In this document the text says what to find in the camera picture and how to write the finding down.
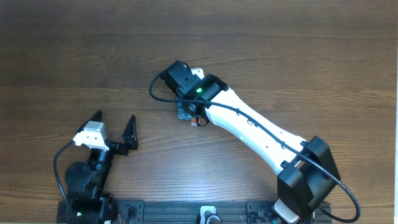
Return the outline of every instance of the wooden surface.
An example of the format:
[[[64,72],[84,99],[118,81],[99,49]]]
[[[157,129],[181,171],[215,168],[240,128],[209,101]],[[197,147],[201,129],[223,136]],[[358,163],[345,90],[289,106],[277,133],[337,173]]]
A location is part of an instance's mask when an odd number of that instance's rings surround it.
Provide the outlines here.
[[[53,157],[98,109],[112,140],[137,116],[139,150],[116,156],[108,179],[117,198],[275,200],[276,176],[255,152],[212,124],[178,121],[173,104],[149,96],[175,59],[221,77],[281,128],[324,138],[361,204],[358,223],[392,223],[390,0],[0,1],[0,221],[55,221]],[[61,178],[88,154],[62,155]],[[353,216],[341,189],[327,201]]]

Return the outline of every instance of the wood grain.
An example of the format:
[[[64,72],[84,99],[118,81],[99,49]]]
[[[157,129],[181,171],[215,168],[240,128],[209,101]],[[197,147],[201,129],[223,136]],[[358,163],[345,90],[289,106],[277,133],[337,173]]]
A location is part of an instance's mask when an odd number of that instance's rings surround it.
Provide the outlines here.
[[[55,221],[53,157],[98,109],[112,140],[137,117],[139,150],[117,156],[109,176],[117,198],[275,200],[255,152],[150,98],[150,81],[179,59],[287,131],[324,138],[361,204],[358,223],[393,222],[396,1],[0,1],[0,30],[0,221]],[[61,178],[89,153],[63,154]],[[327,201],[354,213],[341,189]]]

